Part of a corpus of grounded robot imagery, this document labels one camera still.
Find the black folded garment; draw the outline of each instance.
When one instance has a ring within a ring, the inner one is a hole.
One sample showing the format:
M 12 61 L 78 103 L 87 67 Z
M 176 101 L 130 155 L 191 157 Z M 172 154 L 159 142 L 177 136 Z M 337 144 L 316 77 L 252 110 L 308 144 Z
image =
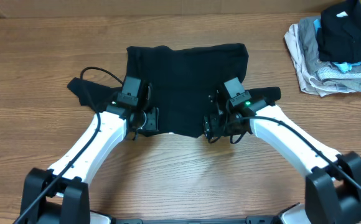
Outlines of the black folded garment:
M 152 86 L 150 106 L 159 108 L 159 131 L 140 134 L 152 136 L 161 133 L 176 133 L 190 137 L 203 134 L 202 121 L 205 115 L 217 113 L 215 96 L 223 82 L 237 77 L 245 78 L 248 54 L 243 44 L 225 44 L 186 50 L 128 47 L 126 75 L 138 77 Z M 76 94 L 81 105 L 88 102 L 80 86 L 81 80 L 74 78 L 68 88 Z M 113 100 L 120 88 L 110 88 L 87 82 L 96 105 Z M 252 90 L 251 95 L 265 95 L 278 100 L 278 88 Z
M 324 10 L 317 30 L 319 58 L 323 62 L 361 62 L 361 4 L 349 0 Z

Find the gray folded garment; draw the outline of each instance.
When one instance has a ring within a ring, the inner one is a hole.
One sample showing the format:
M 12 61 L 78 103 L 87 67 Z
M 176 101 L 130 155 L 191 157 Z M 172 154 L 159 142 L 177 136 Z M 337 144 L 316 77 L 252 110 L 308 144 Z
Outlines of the gray folded garment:
M 333 63 L 319 60 L 316 31 L 313 22 L 320 16 L 307 17 L 299 21 L 299 46 L 305 56 L 309 74 L 317 77 L 324 85 L 337 85 L 361 92 L 361 65 L 353 66 L 352 70 L 342 73 Z

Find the light blue cloth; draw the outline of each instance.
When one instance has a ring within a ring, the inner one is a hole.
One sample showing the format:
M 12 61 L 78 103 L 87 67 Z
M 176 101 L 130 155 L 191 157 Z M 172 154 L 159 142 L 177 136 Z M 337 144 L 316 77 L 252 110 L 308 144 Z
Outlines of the light blue cloth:
M 317 33 L 317 30 L 322 27 L 322 24 L 321 24 L 321 22 L 320 22 L 319 19 L 316 19 L 316 20 L 313 22 L 313 25 L 315 26 L 315 31 L 316 31 L 316 33 Z M 344 63 L 336 63 L 336 62 L 332 62 L 332 63 L 333 63 L 335 66 L 337 66 L 342 73 L 347 73 L 347 72 L 351 71 L 351 70 L 352 70 L 352 66 L 361 65 L 361 62 L 357 62 L 357 63 L 347 63 L 347 62 L 344 62 Z

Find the wooden table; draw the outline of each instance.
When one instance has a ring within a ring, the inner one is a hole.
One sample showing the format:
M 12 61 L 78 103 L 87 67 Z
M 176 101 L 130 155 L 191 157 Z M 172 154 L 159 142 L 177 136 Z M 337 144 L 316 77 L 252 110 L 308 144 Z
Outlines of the wooden table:
M 23 181 L 46 169 L 86 130 L 93 112 L 67 83 L 87 66 L 126 73 L 130 45 L 172 49 L 241 42 L 246 88 L 279 86 L 278 102 L 324 144 L 361 155 L 361 94 L 299 91 L 283 36 L 310 14 L 0 19 L 0 224 L 18 216 Z M 86 79 L 109 86 L 108 75 Z M 162 134 L 124 141 L 90 188 L 91 209 L 117 218 L 241 218 L 304 201 L 304 179 L 253 136 L 237 145 Z

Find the stack of folded clothes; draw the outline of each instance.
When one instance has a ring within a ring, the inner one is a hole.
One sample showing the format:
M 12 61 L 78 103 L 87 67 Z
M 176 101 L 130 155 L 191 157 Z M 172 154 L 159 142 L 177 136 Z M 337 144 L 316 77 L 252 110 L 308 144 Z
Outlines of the stack of folded clothes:
M 361 92 L 361 4 L 348 0 L 301 19 L 284 36 L 301 91 Z

